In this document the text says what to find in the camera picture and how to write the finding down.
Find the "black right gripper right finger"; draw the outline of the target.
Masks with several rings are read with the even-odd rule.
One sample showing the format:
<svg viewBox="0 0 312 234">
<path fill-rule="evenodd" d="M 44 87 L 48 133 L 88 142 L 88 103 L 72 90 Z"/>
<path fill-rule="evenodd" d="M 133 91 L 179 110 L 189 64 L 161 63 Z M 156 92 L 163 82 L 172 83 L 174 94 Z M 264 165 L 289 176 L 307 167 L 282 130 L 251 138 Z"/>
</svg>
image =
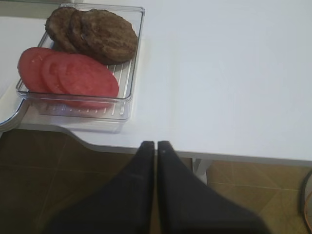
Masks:
<svg viewBox="0 0 312 234">
<path fill-rule="evenodd" d="M 168 141 L 158 142 L 157 198 L 164 234 L 268 234 L 253 212 L 199 180 Z"/>
</svg>

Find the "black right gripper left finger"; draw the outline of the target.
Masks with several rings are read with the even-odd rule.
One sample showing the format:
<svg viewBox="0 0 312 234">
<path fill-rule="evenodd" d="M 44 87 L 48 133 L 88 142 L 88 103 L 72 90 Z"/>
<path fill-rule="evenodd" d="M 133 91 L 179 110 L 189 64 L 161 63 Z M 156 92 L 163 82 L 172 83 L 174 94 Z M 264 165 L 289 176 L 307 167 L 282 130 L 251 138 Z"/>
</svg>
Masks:
<svg viewBox="0 0 312 234">
<path fill-rule="evenodd" d="M 60 211 L 48 234 L 147 234 L 154 195 L 155 144 L 141 143 L 132 160 L 105 186 Z"/>
</svg>

